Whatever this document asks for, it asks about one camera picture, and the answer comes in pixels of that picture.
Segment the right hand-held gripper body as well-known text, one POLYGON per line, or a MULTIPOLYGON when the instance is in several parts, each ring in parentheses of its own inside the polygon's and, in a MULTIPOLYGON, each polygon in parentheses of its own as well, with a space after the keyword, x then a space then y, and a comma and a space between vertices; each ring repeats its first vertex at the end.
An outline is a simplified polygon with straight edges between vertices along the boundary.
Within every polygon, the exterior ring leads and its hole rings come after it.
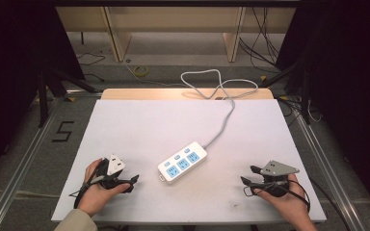
POLYGON ((272 196, 282 197, 289 191, 288 175, 299 173, 296 167, 270 161, 259 173, 263 176, 265 191, 272 196))

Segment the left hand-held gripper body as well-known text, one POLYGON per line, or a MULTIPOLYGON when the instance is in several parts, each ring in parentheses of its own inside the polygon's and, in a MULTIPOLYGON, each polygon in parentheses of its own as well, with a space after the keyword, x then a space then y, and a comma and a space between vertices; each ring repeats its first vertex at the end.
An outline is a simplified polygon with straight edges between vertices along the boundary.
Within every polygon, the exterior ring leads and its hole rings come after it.
POLYGON ((125 163, 116 155, 112 154, 109 159, 104 158, 97 166, 96 176, 100 177, 98 183, 106 190, 115 188, 121 184, 119 175, 125 169, 125 163))

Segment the person's left hand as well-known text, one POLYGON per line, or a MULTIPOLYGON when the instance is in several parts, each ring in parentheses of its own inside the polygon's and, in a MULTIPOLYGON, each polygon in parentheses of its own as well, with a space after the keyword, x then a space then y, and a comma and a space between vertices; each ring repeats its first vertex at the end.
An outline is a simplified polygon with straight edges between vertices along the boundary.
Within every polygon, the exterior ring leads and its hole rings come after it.
POLYGON ((106 190, 98 184, 91 185, 81 197, 77 208, 92 218, 105 207, 111 198, 119 193, 123 193, 129 187, 130 185, 125 183, 106 190))

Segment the person's right hand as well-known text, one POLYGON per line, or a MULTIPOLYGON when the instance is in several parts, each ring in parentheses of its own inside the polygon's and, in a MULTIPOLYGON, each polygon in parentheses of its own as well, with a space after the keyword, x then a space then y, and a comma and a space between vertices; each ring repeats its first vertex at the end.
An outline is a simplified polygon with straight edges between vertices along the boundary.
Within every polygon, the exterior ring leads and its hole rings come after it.
POLYGON ((255 189, 254 192, 259 197, 272 204, 290 224, 292 221, 299 219, 310 219, 305 203, 290 193, 282 197, 274 197, 260 189, 255 189))

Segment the white table mat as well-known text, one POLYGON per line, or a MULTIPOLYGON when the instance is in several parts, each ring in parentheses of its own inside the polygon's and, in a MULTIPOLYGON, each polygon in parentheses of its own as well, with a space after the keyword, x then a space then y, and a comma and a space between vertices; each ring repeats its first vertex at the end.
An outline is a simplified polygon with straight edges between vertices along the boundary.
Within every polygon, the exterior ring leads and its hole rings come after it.
POLYGON ((111 154, 126 164, 121 178, 140 177, 133 192, 114 197, 94 216, 97 222, 280 222, 273 206, 245 196, 240 178, 261 181, 250 166, 264 167, 271 160, 300 171, 311 219, 326 219, 275 99, 97 101, 53 220, 63 220, 72 209, 72 193, 81 187, 86 167, 111 154), (205 146, 206 160, 172 184, 161 181, 158 165, 193 141, 205 146))

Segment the white power strip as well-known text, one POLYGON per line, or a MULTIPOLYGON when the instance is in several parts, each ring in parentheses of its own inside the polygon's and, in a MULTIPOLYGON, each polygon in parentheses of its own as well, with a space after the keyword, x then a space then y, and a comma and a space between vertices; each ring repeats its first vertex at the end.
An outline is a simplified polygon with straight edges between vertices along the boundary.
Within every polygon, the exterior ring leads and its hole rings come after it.
POLYGON ((206 158, 206 150, 194 141, 158 165, 159 178, 167 184, 172 184, 201 164, 206 158))

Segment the black metal stand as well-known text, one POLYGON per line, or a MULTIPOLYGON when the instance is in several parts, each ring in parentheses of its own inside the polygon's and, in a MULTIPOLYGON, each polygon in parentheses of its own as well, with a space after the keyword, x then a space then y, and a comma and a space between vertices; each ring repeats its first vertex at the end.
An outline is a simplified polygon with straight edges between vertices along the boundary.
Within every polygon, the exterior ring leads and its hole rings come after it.
POLYGON ((310 123, 309 110, 309 72, 306 70, 304 64, 300 61, 295 62, 291 66, 282 70, 271 80, 266 80, 260 84, 261 88, 268 88, 271 85, 287 78, 287 83, 284 91, 288 94, 297 93, 301 97, 300 113, 306 124, 310 123))
POLYGON ((72 85, 79 87, 90 93, 97 93, 97 89, 84 83, 82 80, 76 79, 66 72, 52 67, 44 67, 38 77, 38 93, 40 102, 40 125, 41 128, 49 117, 47 90, 50 90, 55 97, 64 97, 66 95, 66 88, 63 81, 69 82, 72 85))

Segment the wooden table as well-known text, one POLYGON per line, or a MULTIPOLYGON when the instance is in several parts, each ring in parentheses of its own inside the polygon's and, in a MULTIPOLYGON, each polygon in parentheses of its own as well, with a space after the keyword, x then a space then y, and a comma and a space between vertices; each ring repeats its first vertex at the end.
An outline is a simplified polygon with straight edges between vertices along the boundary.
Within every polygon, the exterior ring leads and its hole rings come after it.
MULTIPOLYGON (((233 99, 273 99, 269 89, 225 88, 233 99)), ((193 89, 106 89, 101 100, 200 100, 222 99, 226 94, 221 90, 202 88, 193 89)))

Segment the yellow tape roll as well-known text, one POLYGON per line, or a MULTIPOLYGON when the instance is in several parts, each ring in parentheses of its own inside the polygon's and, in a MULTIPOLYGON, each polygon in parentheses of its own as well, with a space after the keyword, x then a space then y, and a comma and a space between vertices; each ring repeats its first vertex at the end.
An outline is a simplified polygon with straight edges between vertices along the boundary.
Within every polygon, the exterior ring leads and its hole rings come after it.
POLYGON ((136 77, 145 77, 149 73, 149 70, 146 66, 136 66, 133 69, 133 73, 136 77))

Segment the black curtain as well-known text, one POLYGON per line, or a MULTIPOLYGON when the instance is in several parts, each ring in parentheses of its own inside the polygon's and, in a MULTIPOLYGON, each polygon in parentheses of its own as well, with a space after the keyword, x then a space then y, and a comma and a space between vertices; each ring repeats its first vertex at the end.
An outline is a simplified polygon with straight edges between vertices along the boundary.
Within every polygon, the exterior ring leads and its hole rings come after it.
POLYGON ((277 67, 295 62, 295 90, 305 73, 318 106, 370 194, 370 0, 298 0, 277 67))
POLYGON ((52 69, 84 78, 55 0, 0 0, 0 157, 37 95, 40 76, 61 92, 52 69))

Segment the light wooden bench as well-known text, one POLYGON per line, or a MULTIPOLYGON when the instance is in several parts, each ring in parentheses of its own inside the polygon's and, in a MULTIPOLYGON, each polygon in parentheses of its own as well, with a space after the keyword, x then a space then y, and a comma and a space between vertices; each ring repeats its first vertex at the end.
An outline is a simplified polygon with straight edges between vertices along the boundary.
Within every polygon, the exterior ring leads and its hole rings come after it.
POLYGON ((221 33, 233 63, 243 33, 285 34, 295 10, 270 7, 59 7, 68 32, 106 32, 121 62, 134 33, 221 33))

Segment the aluminium floor rail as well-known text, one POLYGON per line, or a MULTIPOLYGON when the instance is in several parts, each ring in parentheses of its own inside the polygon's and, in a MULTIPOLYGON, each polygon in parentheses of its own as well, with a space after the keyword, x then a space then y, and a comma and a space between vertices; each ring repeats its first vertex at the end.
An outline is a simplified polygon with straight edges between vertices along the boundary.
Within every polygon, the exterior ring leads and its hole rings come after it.
POLYGON ((8 184, 0 191, 0 225, 8 213, 13 200, 15 199, 16 193, 18 192, 19 187, 23 179, 25 178, 31 164, 39 153, 40 147, 43 144, 43 141, 46 137, 46 134, 53 122, 53 118, 57 113, 58 109, 64 102, 64 98, 54 98, 50 103, 49 114, 46 121, 38 128, 36 133, 33 136, 33 139, 28 145, 27 150, 22 156, 22 159, 16 166, 15 171, 10 177, 8 184))
POLYGON ((294 112, 294 115, 301 127, 302 132, 310 146, 310 149, 317 161, 319 168, 323 172, 324 178, 326 179, 331 194, 335 199, 336 207, 342 215, 343 219, 348 225, 350 231, 366 231, 365 226, 362 224, 361 219, 358 215, 357 209, 352 203, 350 197, 344 190, 343 185, 338 179, 338 175, 334 171, 331 163, 326 156, 324 149, 319 143, 313 129, 305 122, 303 116, 294 112))

